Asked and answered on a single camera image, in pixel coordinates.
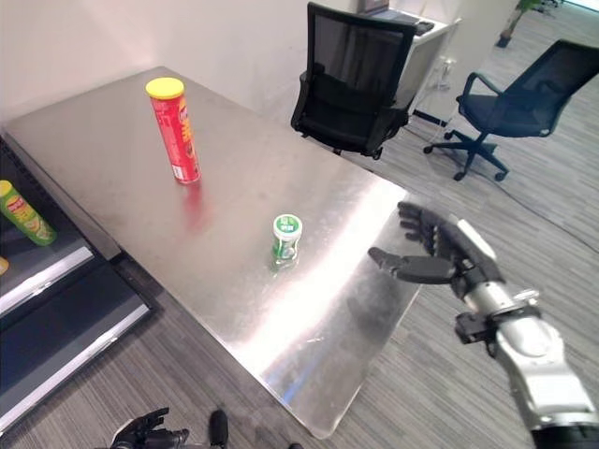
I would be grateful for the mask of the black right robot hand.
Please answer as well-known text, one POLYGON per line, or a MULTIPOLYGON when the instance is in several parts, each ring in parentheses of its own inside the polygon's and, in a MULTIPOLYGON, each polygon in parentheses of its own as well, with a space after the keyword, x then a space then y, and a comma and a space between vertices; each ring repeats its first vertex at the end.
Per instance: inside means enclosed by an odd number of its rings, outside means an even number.
POLYGON ((372 247, 368 256, 380 269, 405 282, 465 282, 466 289, 504 281, 495 252, 469 222, 405 200, 397 208, 405 238, 421 244, 425 253, 398 255, 372 247))

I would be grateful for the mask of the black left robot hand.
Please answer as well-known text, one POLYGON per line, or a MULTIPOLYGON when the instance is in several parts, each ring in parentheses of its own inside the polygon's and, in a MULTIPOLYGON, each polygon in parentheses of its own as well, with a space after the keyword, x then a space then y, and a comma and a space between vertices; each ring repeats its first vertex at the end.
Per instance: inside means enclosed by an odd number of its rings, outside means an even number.
POLYGON ((164 407, 127 421, 114 434, 110 448, 182 448, 190 431, 160 428, 168 413, 169 407, 164 407))

